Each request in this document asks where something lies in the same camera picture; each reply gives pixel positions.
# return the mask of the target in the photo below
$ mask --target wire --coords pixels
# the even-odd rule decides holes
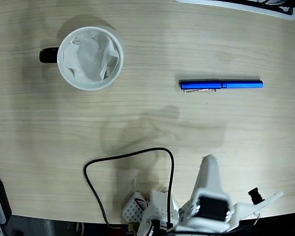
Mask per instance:
[[[151,221],[150,224],[149,224],[149,229],[148,229],[148,231],[147,231],[146,236],[149,236],[149,234],[151,233],[151,230],[152,230],[152,221]]]
[[[136,155],[139,155],[139,154],[142,154],[142,153],[146,153],[146,152],[150,152],[150,151],[165,151],[165,152],[168,153],[168,155],[171,158],[172,166],[171,166],[171,173],[170,173],[169,184],[168,184],[168,195],[167,195],[167,229],[169,229],[170,222],[171,222],[171,194],[172,194],[172,185],[173,185],[173,178],[174,178],[174,156],[173,156],[173,154],[172,154],[171,151],[169,151],[167,148],[164,148],[164,147],[153,147],[153,148],[148,148],[148,149],[144,149],[144,150],[141,150],[141,151],[136,151],[136,152],[129,153],[129,154],[100,158],[100,159],[89,161],[84,166],[83,173],[84,173],[85,180],[87,181],[87,183],[88,183],[89,187],[91,188],[91,190],[92,190],[95,198],[98,201],[99,207],[100,207],[100,209],[102,211],[102,215],[103,215],[104,221],[105,221],[105,223],[107,224],[108,227],[110,227],[112,229],[119,229],[119,228],[112,227],[110,225],[110,223],[108,222],[108,219],[107,219],[107,216],[106,216],[106,212],[105,212],[104,206],[103,206],[103,204],[102,204],[102,202],[101,202],[98,194],[96,193],[96,191],[95,191],[92,183],[89,180],[88,172],[87,172],[88,166],[90,166],[90,165],[92,165],[92,164],[94,164],[96,162],[111,161],[111,160],[122,159],[122,158],[130,157],[130,156],[136,156]]]
[[[136,204],[139,206],[139,208],[140,208],[142,211],[144,211],[144,210],[147,208],[147,206],[148,206],[147,202],[144,201],[144,200],[142,200],[142,199],[140,199],[140,198],[135,198],[134,201],[136,202]],[[141,205],[141,203],[139,203],[139,202],[144,202],[144,203],[146,204],[146,207],[144,208],[144,207]]]

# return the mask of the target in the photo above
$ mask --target black connector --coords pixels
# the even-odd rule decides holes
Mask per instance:
[[[254,205],[259,204],[260,202],[264,201],[264,199],[259,194],[258,188],[251,189],[248,194],[251,196],[251,200]]]

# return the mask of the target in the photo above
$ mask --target black cable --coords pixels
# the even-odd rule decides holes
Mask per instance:
[[[169,178],[168,195],[167,195],[167,228],[169,229],[169,225],[170,225],[170,222],[171,222],[171,195],[172,195],[172,185],[173,185],[173,178],[174,178],[174,156],[171,153],[171,151],[169,151],[167,148],[164,148],[164,147],[153,147],[153,148],[148,148],[148,149],[144,149],[144,150],[141,150],[141,151],[136,151],[136,152],[129,153],[129,154],[100,158],[100,159],[92,160],[92,161],[88,162],[84,166],[84,168],[83,168],[84,177],[85,177],[85,179],[86,179],[89,187],[91,188],[91,190],[92,190],[95,198],[98,201],[98,204],[99,204],[100,209],[101,209],[102,214],[103,214],[104,221],[105,221],[105,223],[107,224],[108,227],[110,227],[112,229],[116,229],[116,228],[112,227],[109,224],[108,219],[107,219],[107,216],[106,216],[106,212],[105,212],[105,209],[104,209],[104,206],[103,206],[102,202],[100,201],[100,198],[97,195],[97,193],[96,193],[93,185],[91,184],[91,182],[89,180],[88,173],[87,173],[88,166],[90,166],[91,164],[94,164],[96,162],[122,159],[122,158],[130,157],[130,156],[139,155],[139,154],[142,154],[142,153],[145,153],[145,152],[149,152],[149,151],[165,151],[165,152],[167,152],[169,154],[169,156],[171,158],[172,167],[171,167],[171,173],[170,173],[170,178]]]

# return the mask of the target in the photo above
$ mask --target red wire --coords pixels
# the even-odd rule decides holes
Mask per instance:
[[[144,200],[142,200],[140,198],[135,198],[134,201],[136,202],[136,204],[138,204],[138,206],[141,208],[141,210],[145,210],[143,208],[143,206],[138,201],[141,201],[141,202],[144,202],[144,203],[146,203],[146,201],[144,201]]]

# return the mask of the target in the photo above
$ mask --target blue pen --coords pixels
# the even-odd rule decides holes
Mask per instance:
[[[180,88],[184,92],[206,91],[217,89],[247,89],[262,88],[264,86],[261,80],[199,80],[199,81],[181,81]]]

